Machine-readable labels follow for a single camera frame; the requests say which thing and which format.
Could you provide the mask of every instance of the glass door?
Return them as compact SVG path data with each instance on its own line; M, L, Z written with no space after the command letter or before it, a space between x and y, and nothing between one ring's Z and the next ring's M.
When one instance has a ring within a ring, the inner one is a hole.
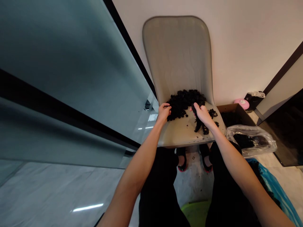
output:
M108 4L3 3L1 158L117 167L144 141L155 90Z

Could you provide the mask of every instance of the leg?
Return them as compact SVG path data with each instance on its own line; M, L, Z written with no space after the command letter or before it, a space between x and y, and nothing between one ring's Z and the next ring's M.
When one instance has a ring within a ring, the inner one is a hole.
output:
M242 154L241 148L231 142ZM217 143L213 143L209 155L215 176L212 201L205 226L261 226L248 199L230 175Z
M179 207L174 188L178 163L174 149L157 148L140 194L139 226L190 226Z

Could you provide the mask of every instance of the shoe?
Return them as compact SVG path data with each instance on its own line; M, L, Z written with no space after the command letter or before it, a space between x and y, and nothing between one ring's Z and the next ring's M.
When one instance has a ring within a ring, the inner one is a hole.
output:
M199 150L200 150L200 153L201 153L201 156L202 156L202 162L203 162L204 170L205 170L205 172L210 173L212 171L212 165L207 166L205 164L205 161L204 161L204 158L206 156L209 156L209 154L210 154L210 151L209 151L209 148L208 148L207 144L206 143L205 144L200 144L199 145Z
M187 160L186 160L186 150L185 147L177 148L177 155L184 156L184 164L182 166L178 166L180 172L184 172L187 169Z

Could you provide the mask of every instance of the blue plastic bag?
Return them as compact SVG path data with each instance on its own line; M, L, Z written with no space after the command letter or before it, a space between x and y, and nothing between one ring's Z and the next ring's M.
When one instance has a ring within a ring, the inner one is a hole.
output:
M250 162L258 162L256 159L246 159L248 163ZM268 189L274 193L276 199L280 201L282 211L287 215L287 217L295 224L297 227L303 227L303 223L292 205L291 201L285 194L284 190L280 186L279 182L272 175L268 169L266 169L261 163L259 163L259 170L261 177L264 179Z

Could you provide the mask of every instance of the pink object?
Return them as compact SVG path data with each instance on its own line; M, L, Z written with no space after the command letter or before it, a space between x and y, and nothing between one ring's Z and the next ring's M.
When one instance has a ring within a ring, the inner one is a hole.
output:
M240 106L242 106L243 109L248 109L249 108L249 103L248 101L244 100L244 99L236 99L234 101L234 103L239 103Z

